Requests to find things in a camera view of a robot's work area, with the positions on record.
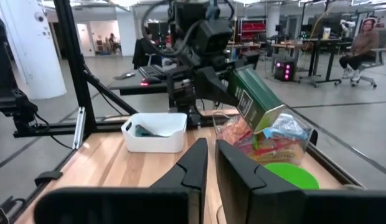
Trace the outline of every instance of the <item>floor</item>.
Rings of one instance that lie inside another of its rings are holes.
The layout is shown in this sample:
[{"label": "floor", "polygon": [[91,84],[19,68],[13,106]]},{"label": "floor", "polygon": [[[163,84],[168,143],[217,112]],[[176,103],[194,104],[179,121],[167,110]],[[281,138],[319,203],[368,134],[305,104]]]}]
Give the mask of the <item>floor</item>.
[{"label": "floor", "polygon": [[[307,62],[309,56],[301,57]],[[321,57],[319,73],[327,68],[327,55]],[[131,58],[87,58],[87,64],[104,85],[115,75],[131,69]],[[67,61],[60,62],[67,94],[50,100],[33,101],[39,114],[51,123],[76,118],[77,101]],[[259,62],[258,74],[287,105],[294,108],[319,131],[318,148],[359,182],[370,189],[386,189],[386,56],[385,65],[364,72],[374,77],[379,86],[367,83],[353,88],[348,81],[338,87],[325,83],[317,88],[307,83],[281,83],[268,75],[270,64]],[[333,76],[341,75],[337,60]],[[94,88],[90,88],[96,117],[116,115]],[[138,111],[167,110],[167,95],[122,97]],[[34,178],[52,170],[69,152],[51,138],[14,139],[11,118],[0,113],[0,203],[9,196],[26,197],[35,188]],[[71,145],[72,136],[59,140]]]}]

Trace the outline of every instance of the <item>black metal frame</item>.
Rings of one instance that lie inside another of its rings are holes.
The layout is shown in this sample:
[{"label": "black metal frame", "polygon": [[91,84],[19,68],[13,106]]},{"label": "black metal frame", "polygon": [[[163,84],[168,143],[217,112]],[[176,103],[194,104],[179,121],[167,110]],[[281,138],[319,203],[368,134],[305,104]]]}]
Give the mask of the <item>black metal frame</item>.
[{"label": "black metal frame", "polygon": [[[70,65],[71,76],[74,84],[75,94],[77,96],[78,107],[84,107],[86,112],[85,127],[83,138],[86,139],[92,133],[118,132],[120,131],[122,121],[101,121],[95,119],[93,112],[92,100],[88,89],[88,83],[95,87],[100,94],[109,98],[112,102],[132,115],[137,111],[129,104],[125,103],[116,94],[106,88],[99,79],[92,75],[91,71],[85,64],[78,43],[78,36],[75,32],[75,23],[70,6],[70,0],[55,0],[57,17],[60,28],[63,30],[65,45],[67,49],[67,60]],[[69,124],[49,124],[42,125],[39,130],[28,132],[15,132],[15,138],[32,137],[32,136],[55,136],[63,134],[74,134],[76,123]]]}]

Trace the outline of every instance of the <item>white plastic basket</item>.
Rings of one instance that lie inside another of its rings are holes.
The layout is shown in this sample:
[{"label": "white plastic basket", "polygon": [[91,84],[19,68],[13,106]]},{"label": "white plastic basket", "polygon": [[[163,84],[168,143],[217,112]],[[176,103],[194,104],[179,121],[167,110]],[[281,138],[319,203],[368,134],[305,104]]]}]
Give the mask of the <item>white plastic basket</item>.
[{"label": "white plastic basket", "polygon": [[[187,115],[184,113],[137,113],[125,122],[121,130],[129,152],[181,152],[186,141]],[[136,137],[136,125],[162,137]]]}]

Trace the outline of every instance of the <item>woman sitting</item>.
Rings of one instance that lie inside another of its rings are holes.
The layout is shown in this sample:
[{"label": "woman sitting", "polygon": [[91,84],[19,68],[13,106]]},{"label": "woman sitting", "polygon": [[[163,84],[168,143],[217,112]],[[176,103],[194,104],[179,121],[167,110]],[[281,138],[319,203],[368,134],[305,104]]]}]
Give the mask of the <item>woman sitting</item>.
[{"label": "woman sitting", "polygon": [[[351,51],[340,58],[340,65],[344,69],[342,78],[352,76],[351,80],[353,82],[358,81],[360,79],[359,65],[362,62],[375,60],[375,52],[372,49],[379,47],[379,33],[373,29],[376,22],[374,18],[366,18],[363,21],[360,33],[352,43]],[[351,74],[352,70],[347,65],[350,65],[354,70],[353,74]]]}]

